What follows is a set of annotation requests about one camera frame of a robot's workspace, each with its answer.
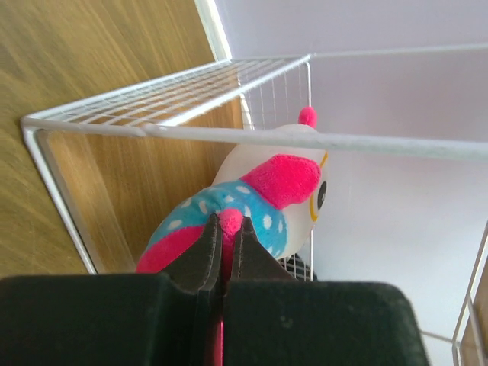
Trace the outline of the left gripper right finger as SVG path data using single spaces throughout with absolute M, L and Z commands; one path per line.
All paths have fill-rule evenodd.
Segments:
M 248 217 L 226 240 L 226 282 L 230 281 L 295 281 L 258 241 Z

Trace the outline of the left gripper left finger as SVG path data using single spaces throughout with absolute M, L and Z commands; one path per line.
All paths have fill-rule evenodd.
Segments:
M 182 291 L 219 292 L 221 285 L 222 230 L 216 214 L 212 214 L 202 234 L 163 273 Z

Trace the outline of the white panda plush blue dress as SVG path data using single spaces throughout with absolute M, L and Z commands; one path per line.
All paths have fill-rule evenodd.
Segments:
M 213 183 L 182 201 L 159 224 L 136 265 L 156 273 L 198 240 L 209 217 L 223 232 L 223 271 L 231 272 L 237 233 L 245 218 L 262 247 L 276 260 L 305 244 L 318 220 L 326 189 L 324 149 L 289 146 L 235 146 Z

